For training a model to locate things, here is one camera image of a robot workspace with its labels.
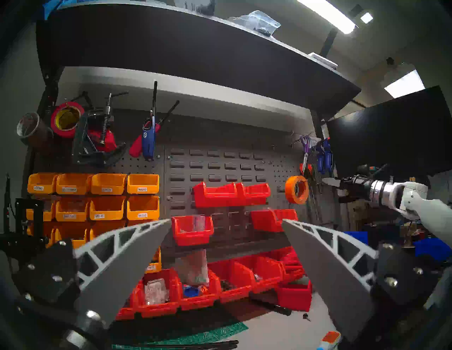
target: ceiling light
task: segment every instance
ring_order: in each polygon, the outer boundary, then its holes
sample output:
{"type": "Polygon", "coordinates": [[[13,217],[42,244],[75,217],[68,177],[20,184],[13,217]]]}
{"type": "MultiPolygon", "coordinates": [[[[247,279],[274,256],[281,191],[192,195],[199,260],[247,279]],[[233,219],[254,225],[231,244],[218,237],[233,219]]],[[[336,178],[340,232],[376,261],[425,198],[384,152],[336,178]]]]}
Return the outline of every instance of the ceiling light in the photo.
{"type": "Polygon", "coordinates": [[[407,75],[404,75],[399,80],[385,87],[385,90],[394,98],[424,89],[424,84],[416,70],[409,72],[407,75]]]}
{"type": "Polygon", "coordinates": [[[372,15],[371,15],[370,13],[366,12],[366,13],[361,17],[361,20],[362,20],[364,23],[369,23],[370,21],[373,20],[373,17],[372,17],[372,15]]]}
{"type": "Polygon", "coordinates": [[[325,18],[344,34],[350,34],[355,29],[355,23],[326,0],[298,0],[298,2],[325,18]]]}

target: masking tape roll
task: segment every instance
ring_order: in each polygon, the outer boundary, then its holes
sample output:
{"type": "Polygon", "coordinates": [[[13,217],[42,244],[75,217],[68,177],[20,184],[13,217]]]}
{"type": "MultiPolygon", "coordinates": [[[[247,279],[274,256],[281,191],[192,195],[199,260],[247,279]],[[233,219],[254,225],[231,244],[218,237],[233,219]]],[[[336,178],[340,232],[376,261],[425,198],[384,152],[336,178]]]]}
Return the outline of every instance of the masking tape roll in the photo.
{"type": "Polygon", "coordinates": [[[292,176],[288,178],[285,193],[289,203],[304,204],[309,196],[307,180],[303,176],[292,176]],[[295,192],[296,185],[298,185],[298,193],[295,192]]]}

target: bolt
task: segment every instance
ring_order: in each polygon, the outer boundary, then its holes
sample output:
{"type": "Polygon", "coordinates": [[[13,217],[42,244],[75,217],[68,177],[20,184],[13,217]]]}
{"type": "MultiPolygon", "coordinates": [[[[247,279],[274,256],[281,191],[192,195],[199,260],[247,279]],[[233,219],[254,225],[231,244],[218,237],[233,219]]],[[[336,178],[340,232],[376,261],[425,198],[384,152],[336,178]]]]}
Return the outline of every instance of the bolt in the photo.
{"type": "Polygon", "coordinates": [[[386,277],[385,282],[392,288],[397,287],[397,284],[399,283],[394,277],[386,277]]]}

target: tape roll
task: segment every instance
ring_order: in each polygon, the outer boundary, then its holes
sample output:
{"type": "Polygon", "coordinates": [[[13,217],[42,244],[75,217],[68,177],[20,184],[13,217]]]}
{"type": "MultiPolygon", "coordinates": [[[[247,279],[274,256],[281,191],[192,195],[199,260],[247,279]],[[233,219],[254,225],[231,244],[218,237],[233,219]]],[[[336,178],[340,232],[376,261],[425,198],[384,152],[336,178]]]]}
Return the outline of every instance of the tape roll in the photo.
{"type": "Polygon", "coordinates": [[[74,138],[75,129],[85,110],[76,102],[65,102],[52,113],[51,127],[53,132],[68,139],[74,138]]]}
{"type": "Polygon", "coordinates": [[[304,204],[309,196],[308,181],[303,176],[292,176],[288,178],[285,193],[289,203],[304,204]]]}

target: pegboard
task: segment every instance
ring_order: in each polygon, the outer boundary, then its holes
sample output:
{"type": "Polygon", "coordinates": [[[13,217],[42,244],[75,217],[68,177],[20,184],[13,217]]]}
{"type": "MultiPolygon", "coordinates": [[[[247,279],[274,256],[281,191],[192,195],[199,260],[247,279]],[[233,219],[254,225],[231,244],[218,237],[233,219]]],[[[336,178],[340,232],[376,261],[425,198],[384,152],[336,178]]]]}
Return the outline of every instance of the pegboard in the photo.
{"type": "MultiPolygon", "coordinates": [[[[116,141],[130,146],[141,133],[147,114],[145,111],[115,110],[112,131],[116,141]]],[[[254,126],[174,115],[157,136],[153,161],[146,161],[142,156],[132,158],[126,152],[109,168],[73,165],[71,144],[66,140],[59,145],[57,156],[46,158],[37,154],[33,172],[158,174],[161,219],[194,214],[212,216],[214,234],[205,248],[209,260],[213,261],[288,245],[283,233],[255,232],[250,221],[252,210],[293,208],[303,222],[329,227],[337,222],[336,204],[329,186],[311,188],[306,205],[290,204],[286,200],[284,185],[287,178],[300,174],[301,144],[292,144],[299,137],[254,126]],[[192,188],[200,181],[207,187],[231,182],[242,182],[245,186],[267,182],[271,196],[265,205],[196,208],[192,188]]],[[[310,154],[309,162],[315,165],[314,154],[310,154]]],[[[169,234],[162,243],[162,257],[164,263],[170,263],[174,257],[199,248],[178,247],[169,234]]]]}

